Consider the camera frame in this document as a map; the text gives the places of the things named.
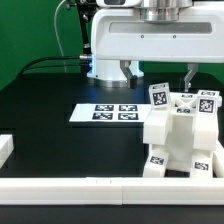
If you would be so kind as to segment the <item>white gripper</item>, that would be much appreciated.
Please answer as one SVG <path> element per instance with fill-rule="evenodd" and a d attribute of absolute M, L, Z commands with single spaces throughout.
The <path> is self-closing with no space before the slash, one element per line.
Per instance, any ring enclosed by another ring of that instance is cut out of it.
<path fill-rule="evenodd" d="M 184 91 L 197 63 L 224 63 L 224 1 L 96 0 L 91 49 L 100 60 L 119 60 L 127 87 L 137 76 L 130 61 L 188 63 Z"/>

